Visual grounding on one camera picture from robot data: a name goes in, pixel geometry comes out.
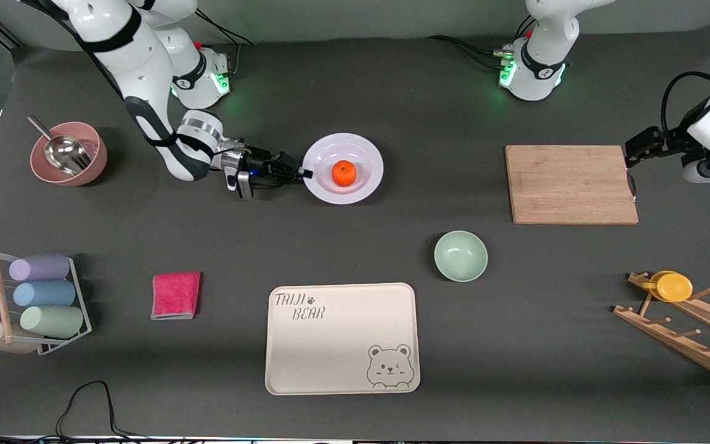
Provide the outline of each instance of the white dish rack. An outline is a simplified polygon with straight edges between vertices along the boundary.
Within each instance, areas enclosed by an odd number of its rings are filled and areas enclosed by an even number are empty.
[[[12,262],[15,261],[17,256],[8,255],[7,253],[0,252],[0,259],[3,261]],[[60,348],[68,345],[73,341],[78,340],[85,335],[90,334],[92,331],[92,325],[89,321],[89,314],[87,313],[87,306],[84,303],[84,296],[81,295],[81,286],[78,284],[78,273],[76,272],[76,264],[73,259],[67,258],[70,262],[70,275],[73,278],[73,285],[76,287],[76,300],[73,301],[73,306],[77,306],[81,309],[81,314],[84,315],[84,322],[81,324],[81,328],[76,334],[72,335],[67,339],[49,339],[44,337],[23,337],[22,335],[12,334],[12,323],[10,320],[10,314],[20,315],[17,311],[11,311],[8,307],[7,294],[5,289],[14,289],[15,285],[19,284],[15,281],[8,281],[2,278],[2,268],[0,267],[0,318],[2,321],[2,330],[4,332],[5,343],[38,343],[39,348],[37,348],[38,355],[47,355],[48,353],[55,352]]]

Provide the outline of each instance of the pink towel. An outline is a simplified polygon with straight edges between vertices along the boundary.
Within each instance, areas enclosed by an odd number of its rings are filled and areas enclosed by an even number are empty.
[[[152,278],[152,320],[192,319],[197,314],[202,273],[168,273]]]

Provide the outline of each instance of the bear drawing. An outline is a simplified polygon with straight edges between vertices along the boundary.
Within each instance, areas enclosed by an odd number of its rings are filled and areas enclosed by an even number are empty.
[[[415,377],[415,371],[409,363],[409,347],[402,344],[395,349],[383,350],[381,346],[369,348],[372,359],[366,377],[374,388],[396,387],[409,388],[409,382]]]

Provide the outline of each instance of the plate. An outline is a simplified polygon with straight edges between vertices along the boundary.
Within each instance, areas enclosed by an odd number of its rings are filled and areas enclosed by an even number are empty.
[[[330,171],[339,160],[349,160],[357,168],[351,186],[338,186]],[[303,158],[303,169],[313,171],[304,179],[309,191],[335,205],[347,205],[366,199],[383,180],[383,157],[377,146],[357,134],[331,134],[316,141]]]
[[[279,287],[270,294],[270,393],[408,393],[419,383],[415,292],[408,284]]]

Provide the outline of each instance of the orange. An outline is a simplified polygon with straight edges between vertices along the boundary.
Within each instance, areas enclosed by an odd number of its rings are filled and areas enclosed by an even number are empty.
[[[335,182],[336,185],[350,186],[355,183],[355,179],[357,179],[357,169],[355,169],[355,165],[352,162],[339,160],[333,166],[330,175],[332,175],[333,182]]]

